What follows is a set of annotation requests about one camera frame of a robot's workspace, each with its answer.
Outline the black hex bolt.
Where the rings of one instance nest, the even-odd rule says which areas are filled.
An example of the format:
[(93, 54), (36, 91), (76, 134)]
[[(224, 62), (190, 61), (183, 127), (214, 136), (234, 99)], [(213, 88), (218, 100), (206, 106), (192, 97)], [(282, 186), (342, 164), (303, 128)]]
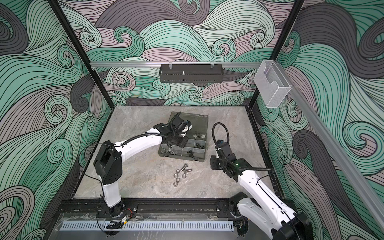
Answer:
[(194, 152), (192, 150), (188, 151), (187, 153), (188, 153), (189, 158), (194, 157)]

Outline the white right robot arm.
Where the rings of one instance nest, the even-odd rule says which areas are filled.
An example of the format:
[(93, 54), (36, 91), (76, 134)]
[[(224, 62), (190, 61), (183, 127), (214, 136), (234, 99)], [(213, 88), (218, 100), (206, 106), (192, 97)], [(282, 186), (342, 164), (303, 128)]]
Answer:
[(245, 217), (271, 240), (313, 240), (313, 226), (304, 213), (297, 213), (275, 195), (243, 158), (211, 156), (212, 170), (221, 170), (234, 179), (251, 196), (239, 194), (233, 200), (231, 213)]

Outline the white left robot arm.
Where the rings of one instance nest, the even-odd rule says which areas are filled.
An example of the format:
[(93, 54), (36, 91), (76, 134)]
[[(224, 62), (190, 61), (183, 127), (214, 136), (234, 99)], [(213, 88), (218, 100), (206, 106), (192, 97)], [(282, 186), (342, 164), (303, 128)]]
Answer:
[(106, 141), (102, 144), (94, 161), (94, 167), (98, 179), (102, 183), (104, 202), (111, 212), (115, 211), (112, 215), (117, 216), (123, 211), (119, 188), (119, 180), (123, 174), (123, 162), (148, 148), (160, 145), (163, 140), (182, 148), (188, 142), (186, 135), (190, 129), (191, 127), (186, 126), (183, 130), (171, 131), (167, 135), (164, 131), (151, 128), (147, 132), (124, 142)]

